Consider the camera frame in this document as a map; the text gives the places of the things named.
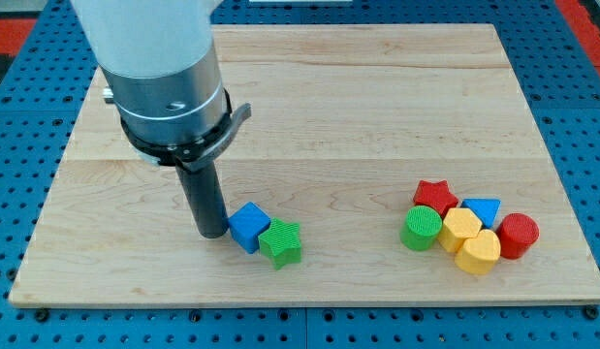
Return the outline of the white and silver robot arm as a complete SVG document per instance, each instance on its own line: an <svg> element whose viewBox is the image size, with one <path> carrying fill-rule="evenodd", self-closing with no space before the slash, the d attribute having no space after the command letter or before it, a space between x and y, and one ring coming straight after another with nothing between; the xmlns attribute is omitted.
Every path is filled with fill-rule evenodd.
<svg viewBox="0 0 600 349"><path fill-rule="evenodd" d="M214 161L251 107L233 107L219 69L212 0L72 0L108 83L121 128L141 158L176 169L200 234L228 215Z"/></svg>

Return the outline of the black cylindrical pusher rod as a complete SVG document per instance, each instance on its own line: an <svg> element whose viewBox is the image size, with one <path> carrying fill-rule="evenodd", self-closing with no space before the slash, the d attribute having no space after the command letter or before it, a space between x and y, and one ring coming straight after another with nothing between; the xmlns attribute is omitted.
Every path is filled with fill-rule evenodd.
<svg viewBox="0 0 600 349"><path fill-rule="evenodd" d="M228 214L214 163L190 171L175 166L188 205L204 238L220 238L228 230Z"/></svg>

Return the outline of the black mounting clamp ring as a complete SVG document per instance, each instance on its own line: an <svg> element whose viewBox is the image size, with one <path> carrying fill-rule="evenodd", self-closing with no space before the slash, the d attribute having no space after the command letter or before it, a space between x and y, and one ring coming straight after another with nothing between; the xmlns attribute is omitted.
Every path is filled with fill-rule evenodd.
<svg viewBox="0 0 600 349"><path fill-rule="evenodd" d="M205 134L179 145L147 142L137 137L126 121L121 119L120 122L129 143L144 161L154 166L179 166L195 173L212 164L230 146L241 124L251 115L251 105L245 103L233 113L226 112L220 122Z"/></svg>

